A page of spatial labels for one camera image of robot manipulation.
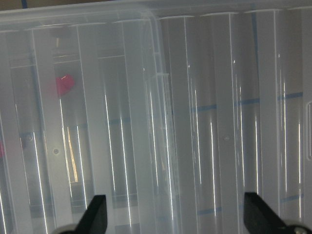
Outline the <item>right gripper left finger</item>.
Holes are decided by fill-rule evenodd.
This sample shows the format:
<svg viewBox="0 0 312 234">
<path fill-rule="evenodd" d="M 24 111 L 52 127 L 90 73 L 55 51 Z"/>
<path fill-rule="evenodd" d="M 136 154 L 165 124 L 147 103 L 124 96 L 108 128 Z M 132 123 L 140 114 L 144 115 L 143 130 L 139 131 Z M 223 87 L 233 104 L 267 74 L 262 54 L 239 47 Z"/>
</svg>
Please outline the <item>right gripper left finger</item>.
<svg viewBox="0 0 312 234">
<path fill-rule="evenodd" d="M 77 225 L 77 234 L 105 234 L 107 227 L 106 195 L 95 195 Z"/>
</svg>

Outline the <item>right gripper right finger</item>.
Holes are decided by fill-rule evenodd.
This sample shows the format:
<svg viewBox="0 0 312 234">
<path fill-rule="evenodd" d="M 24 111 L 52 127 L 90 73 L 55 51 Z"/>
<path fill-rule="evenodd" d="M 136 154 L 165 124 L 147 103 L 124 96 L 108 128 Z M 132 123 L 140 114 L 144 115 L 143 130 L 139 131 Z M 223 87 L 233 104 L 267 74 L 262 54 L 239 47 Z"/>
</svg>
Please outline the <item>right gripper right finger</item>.
<svg viewBox="0 0 312 234">
<path fill-rule="evenodd" d="M 244 193 L 243 222 L 250 234 L 287 234 L 286 223 L 254 192 Z"/>
</svg>

